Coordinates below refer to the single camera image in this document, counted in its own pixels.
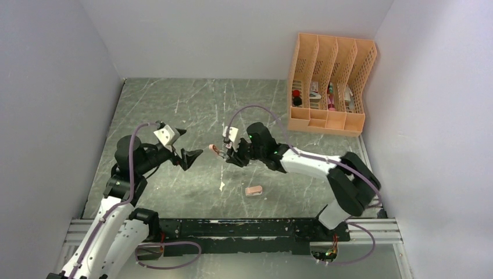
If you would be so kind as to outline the pink stapler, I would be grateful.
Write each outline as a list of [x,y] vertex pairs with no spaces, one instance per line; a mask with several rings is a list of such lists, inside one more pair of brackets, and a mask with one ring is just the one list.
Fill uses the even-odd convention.
[[262,193],[263,193],[263,187],[261,185],[245,188],[245,196],[261,195]]
[[222,158],[223,160],[226,159],[226,153],[223,150],[220,150],[216,145],[210,144],[208,148],[219,158]]

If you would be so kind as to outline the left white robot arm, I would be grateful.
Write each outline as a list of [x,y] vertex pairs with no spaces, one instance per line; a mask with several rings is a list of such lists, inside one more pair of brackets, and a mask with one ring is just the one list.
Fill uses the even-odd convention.
[[147,186],[148,172],[165,162],[186,171],[202,154],[201,149],[176,151],[173,144],[185,132],[162,122],[143,123],[119,139],[116,164],[97,215],[73,256],[48,278],[116,278],[142,243],[165,245],[158,213],[137,203]]

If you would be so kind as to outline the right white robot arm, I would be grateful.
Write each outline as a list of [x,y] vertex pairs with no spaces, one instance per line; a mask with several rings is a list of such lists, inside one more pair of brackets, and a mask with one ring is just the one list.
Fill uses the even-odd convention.
[[281,173],[304,174],[328,182],[335,200],[317,215],[314,234],[329,240],[336,227],[350,217],[360,217],[381,189],[381,184],[363,160],[353,152],[342,156],[324,156],[302,151],[276,142],[261,122],[248,126],[248,138],[235,127],[225,127],[223,142],[227,163],[246,167],[250,161],[262,162],[268,169]]

